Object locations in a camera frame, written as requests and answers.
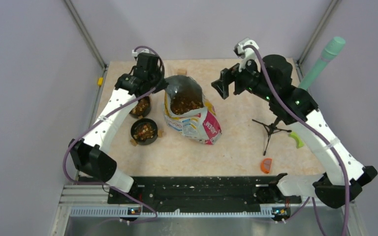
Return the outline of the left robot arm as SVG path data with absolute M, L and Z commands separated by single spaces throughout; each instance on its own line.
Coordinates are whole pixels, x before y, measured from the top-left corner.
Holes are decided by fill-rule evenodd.
M 164 78 L 164 63 L 155 50 L 138 46 L 132 50 L 132 56 L 136 64 L 129 73 L 117 79 L 100 115 L 87 131 L 70 141 L 67 151 L 79 172 L 96 178 L 98 184 L 118 189 L 120 198 L 126 203 L 136 201 L 138 190 L 133 187 L 133 178 L 108 155 L 111 143 L 138 101 L 168 85 Z

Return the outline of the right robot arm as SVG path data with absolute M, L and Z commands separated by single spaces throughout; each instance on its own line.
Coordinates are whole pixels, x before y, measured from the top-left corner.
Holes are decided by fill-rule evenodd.
M 241 61 L 225 68 L 212 82 L 222 98 L 247 91 L 269 103 L 277 121 L 282 121 L 311 150 L 324 168 L 319 175 L 279 174 L 269 184 L 269 197 L 276 203 L 289 196 L 313 197 L 326 206 L 347 206 L 363 187 L 377 176 L 373 166 L 364 166 L 344 147 L 325 122 L 312 96 L 292 84 L 293 66 L 280 55 L 260 56 L 254 40 L 245 38 L 234 47 Z

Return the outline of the pet food bag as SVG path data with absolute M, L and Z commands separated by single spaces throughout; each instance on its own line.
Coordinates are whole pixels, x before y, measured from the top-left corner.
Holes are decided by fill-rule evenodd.
M 206 145 L 213 145 L 222 131 L 212 103 L 200 84 L 190 76 L 167 77 L 164 95 L 166 124 L 182 136 Z

